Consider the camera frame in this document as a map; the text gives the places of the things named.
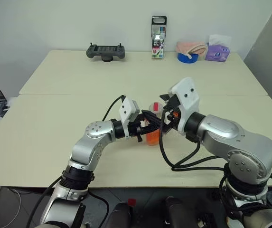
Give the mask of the grey handheld remote controller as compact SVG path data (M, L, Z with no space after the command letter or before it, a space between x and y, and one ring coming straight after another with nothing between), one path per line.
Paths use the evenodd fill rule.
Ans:
M125 47L121 43L116 46L100 46L90 43L89 48L86 50L86 55L88 58L100 56L103 62L111 62L113 57L125 58Z

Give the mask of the dark rounded shape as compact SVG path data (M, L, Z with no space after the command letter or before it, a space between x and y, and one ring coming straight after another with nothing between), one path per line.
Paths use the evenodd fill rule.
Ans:
M110 213L106 228L130 228L132 209L127 202L118 203Z

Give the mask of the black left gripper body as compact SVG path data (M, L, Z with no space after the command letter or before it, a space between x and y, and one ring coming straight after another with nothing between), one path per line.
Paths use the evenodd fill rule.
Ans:
M130 137L137 137L138 142L142 142L142 135L148 132L148 127L142 127L141 122L144 121L143 116L138 116L134 121L128 123L128 131Z

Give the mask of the marker pen pack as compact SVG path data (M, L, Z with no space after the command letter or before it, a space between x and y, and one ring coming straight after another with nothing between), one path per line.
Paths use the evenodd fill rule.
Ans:
M167 17L152 16L151 18L151 57L164 58L164 45L166 38Z

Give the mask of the pink cloth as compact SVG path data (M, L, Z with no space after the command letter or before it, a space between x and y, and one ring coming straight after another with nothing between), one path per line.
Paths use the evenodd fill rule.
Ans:
M204 42L177 42L176 52L185 56L191 54L204 55L207 52L207 45Z

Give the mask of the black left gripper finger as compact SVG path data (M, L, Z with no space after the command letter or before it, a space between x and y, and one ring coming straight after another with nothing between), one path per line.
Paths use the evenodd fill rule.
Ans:
M152 133L152 132L158 130L159 128L160 128L160 126L149 124L147 126L141 127L141 134Z

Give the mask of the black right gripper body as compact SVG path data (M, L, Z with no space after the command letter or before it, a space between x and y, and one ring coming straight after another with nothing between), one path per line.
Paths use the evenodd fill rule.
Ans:
M172 123L172 129L178 130L178 124L181 117L181 111L179 110L180 101L176 95L172 95L172 101L166 103L163 107L163 111L169 112L166 119L169 120L169 123Z

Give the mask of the orange drink bottle red cap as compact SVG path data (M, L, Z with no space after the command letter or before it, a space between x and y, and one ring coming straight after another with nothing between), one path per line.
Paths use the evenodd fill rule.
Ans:
M149 106L149 111L154 113L160 119L163 112L163 105L159 102L154 102ZM159 144L159 127L157 130L146 134L146 143L149 146Z

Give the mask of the blue tape roll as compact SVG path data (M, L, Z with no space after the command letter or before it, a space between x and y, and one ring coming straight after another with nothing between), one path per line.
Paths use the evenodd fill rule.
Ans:
M182 63L186 63L186 64L192 64L192 63L195 63L197 62L199 58L199 55L198 54L187 54L187 55L184 55L182 53L178 53L177 55L177 59L182 62Z

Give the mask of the purple tissue pack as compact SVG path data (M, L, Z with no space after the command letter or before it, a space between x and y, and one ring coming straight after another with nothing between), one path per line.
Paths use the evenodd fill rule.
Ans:
M230 54L230 36L213 34L209 36L205 60L225 62Z

